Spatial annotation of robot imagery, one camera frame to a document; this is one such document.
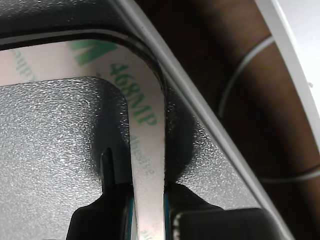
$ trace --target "textured black plastic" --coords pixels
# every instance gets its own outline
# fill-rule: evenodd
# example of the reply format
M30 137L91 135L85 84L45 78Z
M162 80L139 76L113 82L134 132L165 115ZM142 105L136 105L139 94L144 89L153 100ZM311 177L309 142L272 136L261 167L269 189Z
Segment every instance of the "textured black plastic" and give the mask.
M130 32L112 0L2 0L0 10L0 38L83 25Z

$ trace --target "curved plastic edge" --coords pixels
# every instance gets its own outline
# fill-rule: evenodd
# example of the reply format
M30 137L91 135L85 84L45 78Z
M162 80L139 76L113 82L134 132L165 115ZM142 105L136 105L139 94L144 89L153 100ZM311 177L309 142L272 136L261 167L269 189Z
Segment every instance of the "curved plastic edge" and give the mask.
M290 73L296 92L309 121L313 137L320 150L320 117L312 97L303 66L299 61L299 45L278 0L255 0L269 27Z

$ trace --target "green printed text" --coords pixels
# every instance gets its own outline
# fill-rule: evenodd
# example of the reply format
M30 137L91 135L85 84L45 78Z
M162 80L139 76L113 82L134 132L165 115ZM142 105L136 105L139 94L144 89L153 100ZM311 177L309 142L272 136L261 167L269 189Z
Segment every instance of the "green printed text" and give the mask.
M36 76L34 75L32 69L29 67L21 51L19 49L12 49L10 51L13 53L14 59L16 61L15 70L21 77L27 79L28 82L34 82L36 80Z

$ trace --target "white plastic edge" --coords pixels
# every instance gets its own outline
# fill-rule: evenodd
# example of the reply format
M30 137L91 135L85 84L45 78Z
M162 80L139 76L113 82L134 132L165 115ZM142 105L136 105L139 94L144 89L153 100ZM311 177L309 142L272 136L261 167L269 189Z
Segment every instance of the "white plastic edge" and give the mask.
M282 235L286 239L294 239L286 223L218 118L144 12L133 0L114 0L114 3L123 11L128 22L134 27L134 31L138 33L138 36L152 49L153 54L155 54L165 70L165 74L169 77L168 80L171 81L173 86L176 87L175 89L179 91L185 104L207 128L225 156L230 160L233 167L250 188L257 201L271 214Z
M283 57L320 149L320 117L298 54L299 45L278 0L255 0Z

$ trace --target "adhesive strip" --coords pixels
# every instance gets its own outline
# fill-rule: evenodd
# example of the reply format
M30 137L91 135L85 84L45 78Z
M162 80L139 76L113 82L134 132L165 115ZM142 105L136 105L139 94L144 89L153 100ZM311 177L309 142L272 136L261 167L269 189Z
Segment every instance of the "adhesive strip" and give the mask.
M93 39L4 50L0 64L1 86L91 76L119 88L128 105L139 239L163 240L165 102L148 65L121 45Z

